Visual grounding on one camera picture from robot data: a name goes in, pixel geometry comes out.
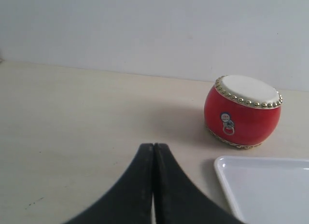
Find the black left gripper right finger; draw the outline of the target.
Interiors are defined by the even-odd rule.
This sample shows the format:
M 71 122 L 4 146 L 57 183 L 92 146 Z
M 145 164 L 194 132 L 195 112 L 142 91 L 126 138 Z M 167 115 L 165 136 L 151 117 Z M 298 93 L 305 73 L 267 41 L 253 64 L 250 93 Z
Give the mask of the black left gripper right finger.
M 240 224 L 188 178 L 164 143 L 154 145 L 153 194 L 158 224 Z

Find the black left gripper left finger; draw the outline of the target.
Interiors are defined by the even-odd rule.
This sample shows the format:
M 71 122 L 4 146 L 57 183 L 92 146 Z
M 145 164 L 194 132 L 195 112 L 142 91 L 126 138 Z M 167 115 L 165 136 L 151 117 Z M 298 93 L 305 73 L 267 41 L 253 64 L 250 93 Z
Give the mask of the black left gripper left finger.
M 154 145 L 143 143 L 132 162 L 98 201 L 68 224 L 150 224 Z

